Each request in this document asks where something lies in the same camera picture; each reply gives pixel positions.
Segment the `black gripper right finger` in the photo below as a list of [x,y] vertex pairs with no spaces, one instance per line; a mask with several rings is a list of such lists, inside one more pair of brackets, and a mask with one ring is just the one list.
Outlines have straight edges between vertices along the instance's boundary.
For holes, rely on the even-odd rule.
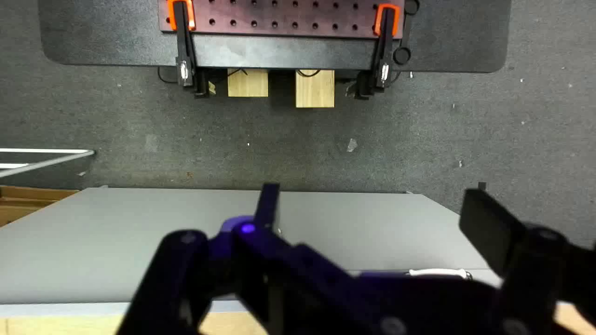
[[487,313],[498,335],[569,335],[554,317],[559,302],[596,322],[596,250],[563,233],[524,224],[485,188],[468,188],[461,231],[502,287]]

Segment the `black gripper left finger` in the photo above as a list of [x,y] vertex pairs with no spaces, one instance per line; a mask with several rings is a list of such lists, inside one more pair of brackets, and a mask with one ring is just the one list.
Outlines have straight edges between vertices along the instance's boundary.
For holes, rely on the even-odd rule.
[[228,220],[217,237],[166,235],[118,335],[200,335],[222,296],[239,298],[269,335],[345,335],[349,276],[276,233],[280,194],[267,183],[256,213]]

